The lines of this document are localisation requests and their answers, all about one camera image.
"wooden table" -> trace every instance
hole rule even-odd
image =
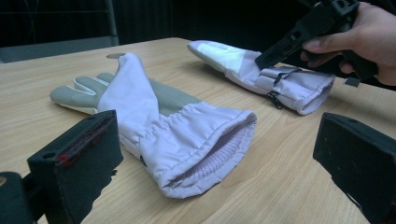
[[[111,53],[133,52],[149,77],[212,105],[251,109],[258,123],[240,164],[203,195],[165,198],[140,161],[124,161],[84,223],[366,223],[359,209],[312,159],[323,112],[362,121],[396,138],[396,92],[337,78],[315,113],[277,110],[262,96],[234,85],[168,38],[18,63],[0,64],[0,171],[29,173],[26,159],[87,115],[50,101],[54,88],[74,77],[115,73]]]

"hand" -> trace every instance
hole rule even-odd
[[[310,67],[320,66],[341,54],[341,50],[351,49],[377,64],[379,82],[396,86],[396,16],[380,7],[360,3],[352,29],[313,38],[303,43],[303,48],[313,53],[325,53],[314,62],[309,62],[306,54],[302,53],[301,59]],[[354,72],[348,62],[341,62],[340,68],[347,74]]]

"white glove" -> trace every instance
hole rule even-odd
[[[208,105],[149,80],[133,54],[119,62],[108,86],[103,78],[107,75],[76,78],[76,90],[60,87],[51,93],[51,100],[72,108],[93,106],[98,112],[116,109],[120,141],[147,166],[167,197],[201,194],[242,160],[254,134],[252,111]],[[77,104],[68,96],[89,102]]]
[[[260,70],[254,60],[258,51],[239,49],[213,41],[191,41],[189,50],[236,84],[271,98],[306,115],[317,110],[329,96],[335,75],[307,72],[297,67]]]

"dark background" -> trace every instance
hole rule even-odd
[[[181,37],[263,51],[309,11],[297,0],[112,2],[120,45]],[[103,0],[0,0],[0,29],[0,48],[110,35]],[[306,67],[299,55],[294,53],[284,63]],[[345,77],[338,69],[341,60],[316,70]],[[375,78],[366,82],[384,87]]]

